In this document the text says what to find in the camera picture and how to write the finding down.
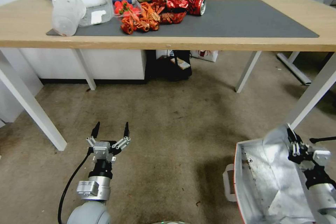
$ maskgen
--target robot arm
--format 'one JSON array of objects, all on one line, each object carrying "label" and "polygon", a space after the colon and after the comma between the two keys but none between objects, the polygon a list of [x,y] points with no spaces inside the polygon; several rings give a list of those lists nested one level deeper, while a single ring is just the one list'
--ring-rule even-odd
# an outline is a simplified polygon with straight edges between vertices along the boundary
[{"label": "robot arm", "polygon": [[62,205],[68,187],[91,153],[94,154],[94,169],[89,173],[89,179],[79,181],[77,193],[81,199],[87,200],[83,205],[78,206],[70,215],[67,224],[109,224],[110,215],[107,212],[105,203],[110,198],[110,181],[112,179],[112,165],[116,161],[116,155],[119,154],[128,144],[130,144],[130,132],[128,122],[125,125],[124,137],[117,141],[96,141],[98,136],[100,122],[92,130],[91,136],[87,137],[90,147],[87,155],[73,175],[70,177],[64,192],[62,194],[58,208],[58,223],[62,224],[61,213]]},{"label": "robot arm", "polygon": [[299,165],[307,179],[305,184],[319,214],[318,222],[336,224],[336,183],[324,170],[331,156],[330,151],[303,143],[290,128],[287,129],[287,133],[288,159]]}]

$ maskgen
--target wooden tabletop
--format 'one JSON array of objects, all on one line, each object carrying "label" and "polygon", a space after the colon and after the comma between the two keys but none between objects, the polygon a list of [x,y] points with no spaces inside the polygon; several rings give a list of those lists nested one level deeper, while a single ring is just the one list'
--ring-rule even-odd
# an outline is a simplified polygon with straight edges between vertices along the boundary
[{"label": "wooden tabletop", "polygon": [[0,7],[0,47],[336,51],[336,9],[314,0],[262,0],[319,38],[47,36],[49,0],[18,0]]}]

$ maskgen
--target white paper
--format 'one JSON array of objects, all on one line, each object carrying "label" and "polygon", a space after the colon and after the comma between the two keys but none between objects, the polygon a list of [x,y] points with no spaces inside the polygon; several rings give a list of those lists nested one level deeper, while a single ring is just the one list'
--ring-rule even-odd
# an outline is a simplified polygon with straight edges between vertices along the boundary
[{"label": "white paper", "polygon": [[91,13],[91,24],[98,24],[102,22],[102,16],[106,14],[105,10],[97,10]]}]

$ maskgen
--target red soda can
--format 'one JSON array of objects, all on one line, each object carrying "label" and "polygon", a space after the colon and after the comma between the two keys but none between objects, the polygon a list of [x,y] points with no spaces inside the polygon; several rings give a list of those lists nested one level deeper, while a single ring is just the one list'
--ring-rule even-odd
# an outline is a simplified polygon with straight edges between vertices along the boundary
[{"label": "red soda can", "polygon": [[191,15],[202,16],[206,7],[205,0],[167,0],[167,9],[185,9]]}]

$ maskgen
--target black cable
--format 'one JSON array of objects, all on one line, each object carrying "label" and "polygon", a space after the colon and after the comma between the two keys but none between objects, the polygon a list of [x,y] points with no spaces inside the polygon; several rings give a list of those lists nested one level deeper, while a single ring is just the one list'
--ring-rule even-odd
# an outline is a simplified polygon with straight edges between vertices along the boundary
[{"label": "black cable", "polygon": [[90,150],[90,148],[89,148],[89,150],[87,151],[87,154],[86,154],[85,158],[84,158],[83,161],[79,164],[79,166],[77,167],[77,169],[73,172],[73,174],[71,175],[71,177],[70,177],[70,179],[69,179],[67,185],[66,185],[65,188],[64,188],[64,191],[63,191],[63,193],[62,193],[61,199],[60,199],[60,201],[59,201],[59,206],[58,206],[57,220],[58,220],[58,223],[59,223],[59,224],[62,224],[62,219],[61,219],[61,215],[62,215],[62,206],[63,206],[64,197],[65,197],[65,195],[66,195],[66,193],[67,193],[67,190],[68,190],[68,188],[69,188],[69,186],[70,186],[70,183],[71,183],[72,179],[74,178],[74,176],[76,175],[76,173],[78,172],[78,170],[82,167],[82,165],[85,163],[85,161],[87,160],[87,158],[90,156],[91,153],[92,153],[92,152],[91,152],[91,150]]},{"label": "black cable", "polygon": [[316,144],[317,142],[324,142],[324,141],[336,140],[336,136],[327,137],[327,138],[309,138],[309,140],[310,140],[313,144]]}]

